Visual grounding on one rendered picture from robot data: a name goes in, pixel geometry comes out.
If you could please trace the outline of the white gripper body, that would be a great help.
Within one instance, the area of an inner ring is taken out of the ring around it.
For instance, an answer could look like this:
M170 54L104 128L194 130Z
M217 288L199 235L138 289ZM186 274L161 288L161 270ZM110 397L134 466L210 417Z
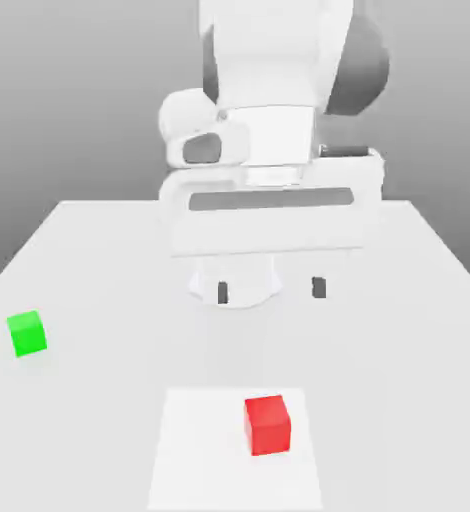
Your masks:
M304 166L196 167L172 173L158 205L175 256L359 248L378 224L379 156L321 157ZM347 188L349 205L192 211L195 193L300 192Z

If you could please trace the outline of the small red cube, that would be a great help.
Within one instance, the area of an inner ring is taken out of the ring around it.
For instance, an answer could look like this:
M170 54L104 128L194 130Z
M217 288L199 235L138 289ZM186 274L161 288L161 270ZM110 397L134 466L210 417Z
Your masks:
M244 430L252 456L288 452L291 419L282 395L244 401Z

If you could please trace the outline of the small green cube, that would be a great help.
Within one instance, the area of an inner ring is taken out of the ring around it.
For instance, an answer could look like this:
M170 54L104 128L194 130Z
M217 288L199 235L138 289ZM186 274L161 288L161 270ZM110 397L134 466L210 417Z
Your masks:
M8 317L7 326L18 358L47 349L45 330L36 310Z

